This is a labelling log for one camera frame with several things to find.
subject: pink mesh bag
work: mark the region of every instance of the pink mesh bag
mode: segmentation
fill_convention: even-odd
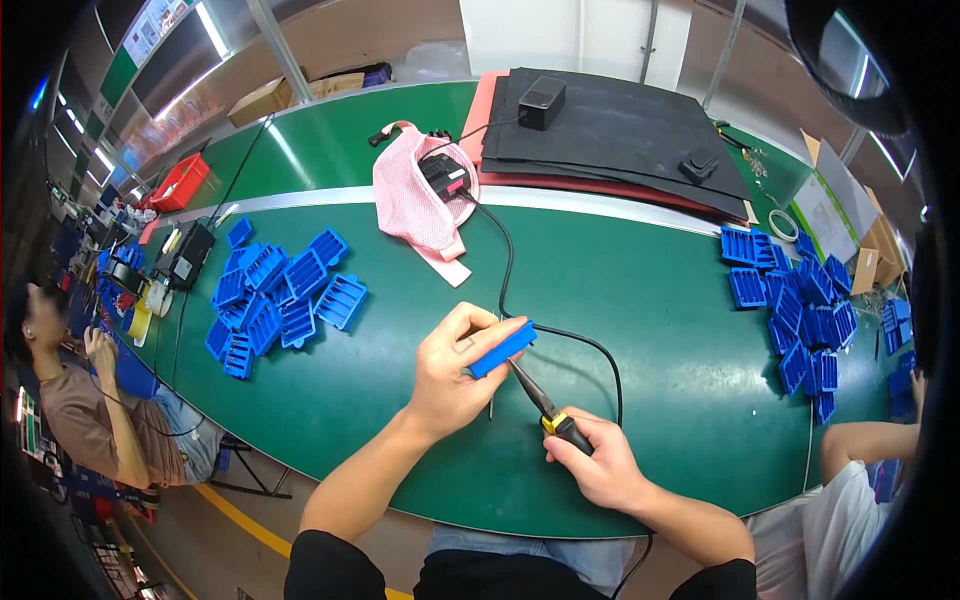
[[[473,203],[458,197],[444,204],[417,166],[418,160],[443,146],[446,140],[420,133],[407,121],[391,123],[382,131],[389,134],[394,126],[400,128],[400,136],[373,164],[377,225],[383,232],[409,242],[427,264],[457,287],[470,276],[470,270],[456,260],[467,251],[457,227],[473,212]],[[470,194],[477,198],[480,186],[467,153],[450,144],[437,154],[446,154],[465,165],[470,175]]]

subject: blue jeans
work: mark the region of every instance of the blue jeans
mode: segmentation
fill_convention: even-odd
[[[210,419],[197,412],[197,409],[187,404],[173,391],[161,385],[154,394],[154,402],[167,419],[170,433],[196,430],[177,436],[174,442],[180,454],[186,457],[183,470],[186,474],[186,485],[202,483],[213,475],[220,454],[220,441],[224,437],[224,429]]]
[[[510,556],[542,556],[573,569],[580,581],[607,596],[613,594],[623,568],[634,553],[634,540],[547,540],[492,534],[442,523],[433,524],[426,554],[441,550],[472,550]]]

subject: yellow floor line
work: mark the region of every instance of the yellow floor line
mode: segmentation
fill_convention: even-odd
[[[180,591],[185,593],[190,600],[199,600],[197,596],[193,595],[193,592],[190,591],[187,586],[183,583],[183,580],[180,577],[177,577],[177,573],[174,572],[174,569],[170,568],[170,565],[164,561],[159,553],[154,548],[154,545],[150,543],[150,540],[147,540],[147,536],[144,535],[143,530],[140,529],[140,526],[136,524],[136,519],[128,516],[127,520],[130,522],[130,525],[133,526],[133,529],[136,530],[136,533],[140,536],[140,539],[143,540],[143,543],[147,544],[147,548],[154,553],[154,558],[160,563],[160,566],[163,567],[163,570],[167,572],[167,575],[170,575],[170,579],[174,580],[177,585],[180,587]]]
[[[229,500],[216,493],[216,491],[206,483],[196,484],[193,486],[193,489],[206,498],[217,510],[226,515],[227,518],[239,525],[241,529],[262,541],[264,545],[273,549],[280,556],[288,560],[290,559],[290,549],[292,547],[290,542],[248,517],[240,509],[230,504]],[[386,588],[384,591],[386,591],[387,600],[413,600],[413,596],[408,593],[403,593],[402,591],[390,588]]]

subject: green tabletop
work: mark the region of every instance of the green tabletop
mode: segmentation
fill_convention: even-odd
[[[372,162],[382,149],[371,148],[367,137],[401,118],[422,130],[459,131],[473,89],[474,84],[401,87],[281,115],[272,125],[277,133],[268,129],[257,140],[228,202],[370,184]],[[188,209],[222,200],[256,131],[244,130],[204,151],[222,188],[198,196]],[[767,191],[775,180],[782,181],[781,188],[799,186],[809,172],[798,161],[784,160],[789,169],[775,177],[773,162]],[[793,190],[771,193],[785,198]],[[760,198],[766,200],[762,192]],[[782,393],[766,330],[769,311],[734,310],[717,238],[559,210],[492,206],[491,211],[516,245],[508,310],[582,333],[610,350],[623,378],[624,431],[648,477],[739,515],[819,482],[819,428],[804,481],[810,405],[802,393]],[[300,351],[277,344],[255,360],[249,380],[222,373],[204,347],[215,318],[208,299],[228,256],[221,241],[193,290],[174,298],[170,313],[151,323],[144,348],[134,351],[228,431],[322,479],[408,400],[416,346],[446,312],[461,300],[495,309],[506,246],[490,221],[472,216],[460,229],[468,249],[462,262],[472,276],[454,289],[406,242],[379,231],[373,204],[245,216],[255,241],[280,244],[290,254],[327,227],[347,241],[350,253],[338,271],[357,274],[370,289],[349,332],[325,327]],[[229,217],[218,239],[238,219]],[[148,256],[167,230],[157,230],[145,249]],[[840,355],[836,420],[883,419],[887,413],[884,375],[893,362],[885,356],[875,362],[878,322],[858,317],[857,338],[849,353]],[[610,366],[595,349],[542,333],[523,362],[558,404],[615,417]],[[645,531],[590,505],[563,467],[544,462],[538,413],[512,378],[495,397],[492,420],[484,412],[435,446],[391,506],[524,535],[605,538]]]

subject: red plastic bin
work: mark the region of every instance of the red plastic bin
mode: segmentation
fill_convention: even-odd
[[[204,177],[209,172],[210,167],[206,166],[204,160],[200,158],[199,152],[174,165],[173,170],[170,171],[154,194],[153,200],[156,212],[171,212],[186,208],[190,198],[193,197],[193,193],[204,182]],[[164,198],[163,193],[172,185],[176,187]]]

